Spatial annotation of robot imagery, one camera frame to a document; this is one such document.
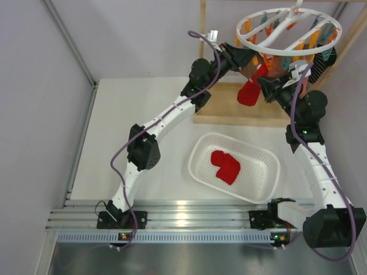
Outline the black striped sock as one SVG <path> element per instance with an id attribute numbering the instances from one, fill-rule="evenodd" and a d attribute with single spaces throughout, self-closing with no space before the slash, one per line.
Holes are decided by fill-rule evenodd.
<path id="1" fill-rule="evenodd" d="M 313 59 L 313 66 L 311 68 L 311 75 L 308 78 L 308 83 L 314 84 L 321 77 L 327 69 L 327 63 L 321 53 L 315 55 Z"/>
<path id="2" fill-rule="evenodd" d="M 327 68 L 334 65 L 336 59 L 337 59 L 337 51 L 335 47 L 332 47 L 322 52 L 322 60 Z"/>

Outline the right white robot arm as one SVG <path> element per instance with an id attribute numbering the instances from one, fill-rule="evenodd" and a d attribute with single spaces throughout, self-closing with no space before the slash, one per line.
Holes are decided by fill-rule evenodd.
<path id="1" fill-rule="evenodd" d="M 302 166 L 309 184 L 314 210 L 304 209 L 290 198 L 272 199 L 268 203 L 267 225 L 281 227 L 288 223 L 303 233 L 309 247 L 353 248 L 366 222 L 366 213 L 355 208 L 341 191 L 329 163 L 319 121 L 326 114 L 327 97 L 318 90 L 298 95 L 297 84 L 288 85 L 287 78 L 259 77 L 258 83 L 268 103 L 277 102 L 289 115 L 286 142 Z"/>

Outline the red sock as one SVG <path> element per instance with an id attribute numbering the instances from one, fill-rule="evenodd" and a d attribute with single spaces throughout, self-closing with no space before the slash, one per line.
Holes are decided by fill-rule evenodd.
<path id="1" fill-rule="evenodd" d="M 219 168 L 216 172 L 216 177 L 231 186 L 240 173 L 240 162 L 238 162 L 231 154 L 220 150 L 213 151 L 210 160 L 214 166 Z"/>
<path id="2" fill-rule="evenodd" d="M 265 64 L 262 64 L 256 74 L 251 79 L 247 79 L 246 83 L 238 91 L 237 102 L 247 107 L 256 105 L 261 90 L 256 79 L 258 77 L 266 76 L 267 74 L 268 69 Z"/>

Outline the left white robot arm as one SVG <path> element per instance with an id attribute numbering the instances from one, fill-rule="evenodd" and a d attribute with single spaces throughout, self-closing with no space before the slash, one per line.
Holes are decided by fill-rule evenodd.
<path id="1" fill-rule="evenodd" d="M 187 117 L 198 112 L 210 99 L 209 89 L 229 71 L 238 72 L 255 56 L 255 51 L 231 46 L 228 43 L 214 49 L 214 60 L 199 58 L 192 63 L 189 81 L 176 100 L 157 117 L 144 125 L 134 124 L 128 142 L 121 148 L 127 151 L 127 165 L 116 194 L 98 214 L 98 229 L 138 229 L 140 219 L 132 206 L 138 189 L 138 178 L 154 168 L 160 158 L 159 143 Z"/>

